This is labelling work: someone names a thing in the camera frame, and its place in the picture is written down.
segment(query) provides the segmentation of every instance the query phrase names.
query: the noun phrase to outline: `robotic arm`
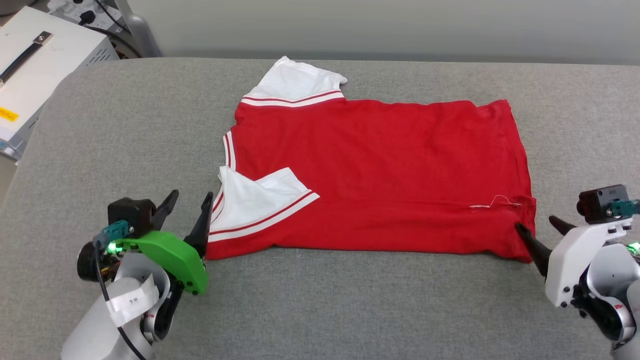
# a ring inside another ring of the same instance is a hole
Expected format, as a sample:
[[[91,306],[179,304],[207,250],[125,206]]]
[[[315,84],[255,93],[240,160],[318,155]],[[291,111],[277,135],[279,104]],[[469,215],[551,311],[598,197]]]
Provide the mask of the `robotic arm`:
[[[158,207],[129,198],[109,205],[109,225],[77,260],[80,278],[100,283],[102,296],[67,338],[62,360],[154,359],[151,345],[168,334],[182,293],[204,293],[213,194],[184,241],[160,231],[178,194],[172,191]]]
[[[576,227],[551,216],[564,238],[553,250],[522,224],[516,229],[545,277],[545,293],[555,306],[572,305],[591,317],[611,340],[615,360],[639,360],[640,265],[637,249],[612,240],[631,230],[640,200],[629,200],[623,185],[582,192],[578,212],[589,225]]]

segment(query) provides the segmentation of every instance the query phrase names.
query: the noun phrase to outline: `gray fabric surface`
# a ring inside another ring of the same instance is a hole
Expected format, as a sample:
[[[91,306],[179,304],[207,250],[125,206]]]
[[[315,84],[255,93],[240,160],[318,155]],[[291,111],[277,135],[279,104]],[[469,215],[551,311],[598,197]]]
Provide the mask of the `gray fabric surface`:
[[[186,235],[217,191],[221,137],[270,60],[152,59],[96,65],[59,86],[36,125],[0,217],[0,354],[56,359],[99,296],[76,275],[81,245],[123,196],[180,190],[165,229]],[[640,68],[318,61],[347,98],[506,98],[529,156],[538,236],[546,217],[581,223],[580,191],[640,195]],[[639,239],[640,232],[628,240]],[[575,309],[556,309],[532,265],[457,256],[269,249],[210,262],[185,296],[162,359],[606,359]]]

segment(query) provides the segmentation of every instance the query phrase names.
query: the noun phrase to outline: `green led light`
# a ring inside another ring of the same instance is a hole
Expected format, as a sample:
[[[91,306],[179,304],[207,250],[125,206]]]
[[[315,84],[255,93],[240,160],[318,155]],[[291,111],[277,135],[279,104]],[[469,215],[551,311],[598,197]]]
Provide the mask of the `green led light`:
[[[627,249],[635,256],[640,252],[640,243],[631,243],[627,245]]]
[[[109,245],[107,245],[107,252],[112,254],[112,255],[113,254],[117,254],[117,253],[119,253],[121,251],[122,251],[122,248],[121,247],[117,247],[115,242],[114,243],[110,243]]]

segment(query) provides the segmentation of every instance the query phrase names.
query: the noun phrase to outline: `floor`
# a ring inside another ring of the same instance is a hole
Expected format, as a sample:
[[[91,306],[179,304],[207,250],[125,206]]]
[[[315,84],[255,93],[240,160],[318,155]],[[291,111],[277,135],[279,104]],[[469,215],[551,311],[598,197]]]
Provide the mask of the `floor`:
[[[38,0],[32,7],[38,10],[47,12],[49,11],[49,9],[47,8],[48,2],[49,2],[48,0]],[[110,6],[114,6],[113,0],[107,0],[105,1],[105,3],[107,3]],[[11,17],[0,17],[0,26],[6,24],[6,22],[8,22],[10,19]],[[122,37],[126,42],[132,44],[134,47],[137,47],[133,40],[133,37],[130,34],[122,33],[122,34],[119,34],[119,36]],[[130,52],[130,50],[128,50],[126,47],[120,46],[120,44],[116,44],[116,49],[126,54],[130,58],[135,57]],[[13,160],[0,155],[0,205],[4,201],[4,196],[6,195],[6,191],[9,189],[9,184],[13,179],[13,174],[15,173],[16,168],[17,167]]]

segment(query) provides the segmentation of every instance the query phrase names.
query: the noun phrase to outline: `gray wall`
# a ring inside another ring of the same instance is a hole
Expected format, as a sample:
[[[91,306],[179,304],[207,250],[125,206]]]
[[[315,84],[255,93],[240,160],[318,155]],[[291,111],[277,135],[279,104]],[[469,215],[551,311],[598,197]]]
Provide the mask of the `gray wall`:
[[[128,0],[164,56],[640,64],[638,0]]]

